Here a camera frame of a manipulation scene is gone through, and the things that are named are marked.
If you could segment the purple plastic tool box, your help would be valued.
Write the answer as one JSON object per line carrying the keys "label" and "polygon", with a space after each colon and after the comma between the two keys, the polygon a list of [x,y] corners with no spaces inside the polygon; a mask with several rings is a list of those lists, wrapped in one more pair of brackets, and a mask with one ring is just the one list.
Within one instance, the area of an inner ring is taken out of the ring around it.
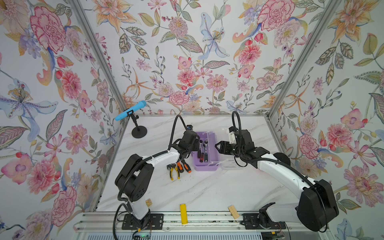
{"label": "purple plastic tool box", "polygon": [[205,139],[208,139],[208,157],[209,160],[207,163],[201,163],[198,159],[198,152],[192,152],[191,156],[193,159],[193,165],[196,171],[207,172],[207,171],[216,171],[218,168],[223,170],[238,170],[240,167],[236,164],[233,156],[222,155],[215,148],[215,144],[220,141],[228,141],[229,136],[227,134],[228,128],[220,128],[215,131],[200,131],[197,134],[200,136],[200,140],[205,142]]}

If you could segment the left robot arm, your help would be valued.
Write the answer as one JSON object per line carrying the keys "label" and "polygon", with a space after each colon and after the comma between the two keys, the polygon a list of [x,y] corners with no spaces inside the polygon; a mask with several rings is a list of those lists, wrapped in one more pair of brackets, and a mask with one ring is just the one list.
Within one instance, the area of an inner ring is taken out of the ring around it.
{"label": "left robot arm", "polygon": [[116,177],[118,200],[124,202],[128,212],[136,220],[141,221],[150,214],[143,196],[148,189],[155,166],[164,163],[170,165],[172,170],[182,169],[190,173],[192,169],[185,159],[200,149],[200,136],[192,130],[186,130],[181,139],[171,144],[171,148],[176,151],[164,150],[148,157],[133,154]]}

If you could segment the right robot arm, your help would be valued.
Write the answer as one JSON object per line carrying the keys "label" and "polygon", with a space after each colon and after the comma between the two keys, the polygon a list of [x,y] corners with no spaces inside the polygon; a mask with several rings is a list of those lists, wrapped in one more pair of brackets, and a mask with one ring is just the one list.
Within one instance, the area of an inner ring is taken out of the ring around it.
{"label": "right robot arm", "polygon": [[247,130],[231,129],[230,141],[215,144],[219,154],[234,156],[283,184],[298,199],[297,203],[268,203],[259,209],[257,223],[269,228],[273,223],[301,223],[313,232],[325,232],[328,223],[339,215],[337,202],[330,183],[316,181],[291,167],[290,159],[283,153],[271,154],[263,147],[256,147]]}

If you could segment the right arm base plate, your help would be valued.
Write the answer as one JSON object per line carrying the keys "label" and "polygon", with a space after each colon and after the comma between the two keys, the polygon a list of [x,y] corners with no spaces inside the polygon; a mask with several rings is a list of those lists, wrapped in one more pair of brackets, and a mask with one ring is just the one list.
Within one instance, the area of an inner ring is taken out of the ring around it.
{"label": "right arm base plate", "polygon": [[248,213],[242,215],[241,225],[246,230],[284,230],[286,225],[284,222],[272,222],[266,215],[258,213]]}

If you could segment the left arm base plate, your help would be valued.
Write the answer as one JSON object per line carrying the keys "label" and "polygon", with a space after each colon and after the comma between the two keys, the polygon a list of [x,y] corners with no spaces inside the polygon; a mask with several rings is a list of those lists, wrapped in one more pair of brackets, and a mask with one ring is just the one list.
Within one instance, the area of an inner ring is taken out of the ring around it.
{"label": "left arm base plate", "polygon": [[164,214],[148,213],[143,219],[139,220],[132,214],[126,214],[122,230],[162,230],[164,224]]}

